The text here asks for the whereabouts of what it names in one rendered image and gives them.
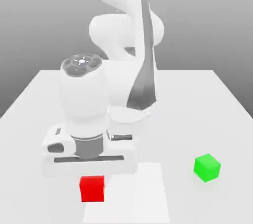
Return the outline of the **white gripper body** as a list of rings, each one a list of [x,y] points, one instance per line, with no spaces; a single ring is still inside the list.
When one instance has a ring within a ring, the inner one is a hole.
[[[136,170],[137,152],[132,142],[108,142],[104,152],[93,160],[42,156],[42,172],[49,178],[132,174]]]

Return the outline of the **small red cube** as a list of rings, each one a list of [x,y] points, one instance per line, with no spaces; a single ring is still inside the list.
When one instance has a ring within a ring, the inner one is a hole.
[[[82,202],[104,201],[104,176],[81,177],[79,186]]]

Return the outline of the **small green cube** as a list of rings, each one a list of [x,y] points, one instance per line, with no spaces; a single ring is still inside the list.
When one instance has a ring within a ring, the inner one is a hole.
[[[208,182],[219,176],[220,167],[221,163],[208,153],[195,158],[193,171],[203,182]]]

